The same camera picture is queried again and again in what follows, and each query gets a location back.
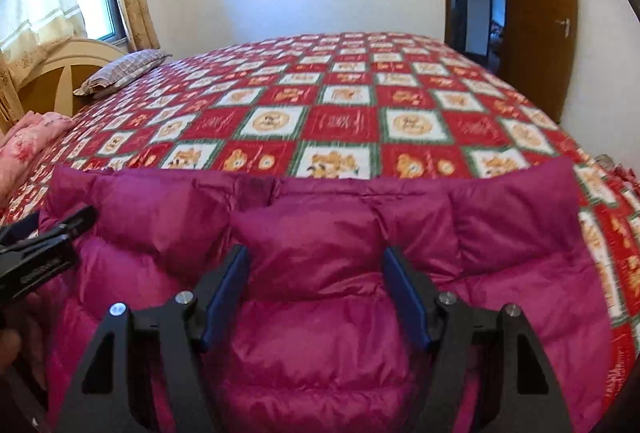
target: puffer jacket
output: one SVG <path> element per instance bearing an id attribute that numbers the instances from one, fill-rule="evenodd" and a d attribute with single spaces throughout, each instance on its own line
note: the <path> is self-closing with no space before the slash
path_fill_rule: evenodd
<path id="1" fill-rule="evenodd" d="M 203 359 L 230 432 L 401 431 L 424 367 L 385 290 L 387 244 L 471 305 L 521 305 L 575 431 L 602 414 L 609 319 L 568 160 L 492 180 L 367 182 L 60 167 L 41 230 L 84 204 L 98 220 L 76 241 L 79 266 L 41 289 L 54 423 L 113 302 L 163 304 L 236 242 L 250 250 L 251 276 L 228 338 Z M 477 386 L 468 380 L 457 432 L 472 416 Z M 170 431 L 166 399 L 155 393 Z"/>

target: quilted fabric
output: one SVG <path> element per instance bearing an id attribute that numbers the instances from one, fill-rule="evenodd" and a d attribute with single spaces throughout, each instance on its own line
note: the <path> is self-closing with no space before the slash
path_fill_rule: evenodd
<path id="1" fill-rule="evenodd" d="M 609 403 L 640 337 L 640 201 L 516 90 L 431 38 L 304 35 L 164 65 L 85 109 L 13 198 L 37 208 L 56 164 L 316 178 L 491 177 L 564 155 L 613 330 Z"/>
<path id="2" fill-rule="evenodd" d="M 387 243 L 473 305 L 521 304 L 575 431 L 601 416 L 609 318 L 568 160 L 488 182 L 58 169 L 52 184 L 43 227 L 82 203 L 98 210 L 77 243 L 79 268 L 43 292 L 58 316 L 47 362 L 54 416 L 113 302 L 163 303 L 235 239 L 251 252 L 251 277 L 228 341 L 204 357 L 230 432 L 398 431 L 426 367 L 383 283 Z M 457 432 L 468 431 L 476 389 Z M 166 402 L 156 404 L 168 427 Z"/>

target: striped pillowcase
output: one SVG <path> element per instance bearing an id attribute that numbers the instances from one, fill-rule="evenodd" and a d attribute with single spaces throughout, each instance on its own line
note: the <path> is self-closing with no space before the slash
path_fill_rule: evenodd
<path id="1" fill-rule="evenodd" d="M 90 96 L 104 89 L 111 92 L 120 90 L 148 71 L 159 67 L 170 55 L 156 49 L 127 54 L 98 70 L 82 83 L 79 89 L 74 90 L 74 95 Z"/>

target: wooden door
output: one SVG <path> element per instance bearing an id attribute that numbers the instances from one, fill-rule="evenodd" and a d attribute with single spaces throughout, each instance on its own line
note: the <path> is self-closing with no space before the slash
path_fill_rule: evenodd
<path id="1" fill-rule="evenodd" d="M 498 76 L 559 122 L 574 65 L 578 0 L 507 0 Z"/>

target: screw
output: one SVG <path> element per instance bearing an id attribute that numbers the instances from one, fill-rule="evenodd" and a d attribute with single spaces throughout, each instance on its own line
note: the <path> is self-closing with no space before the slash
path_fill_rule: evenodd
<path id="1" fill-rule="evenodd" d="M 114 303 L 109 309 L 109 314 L 112 316 L 122 316 L 127 311 L 127 306 L 124 303 Z"/>
<path id="2" fill-rule="evenodd" d="M 175 295 L 175 302 L 180 305 L 188 305 L 193 301 L 193 292 L 189 290 L 183 290 Z"/>
<path id="3" fill-rule="evenodd" d="M 507 315 L 510 315 L 512 318 L 516 318 L 520 314 L 522 314 L 522 309 L 515 303 L 508 303 L 507 305 L 505 305 L 504 311 L 507 312 Z"/>
<path id="4" fill-rule="evenodd" d="M 438 301 L 443 305 L 453 305 L 458 301 L 458 296 L 454 292 L 441 292 L 438 294 Z"/>

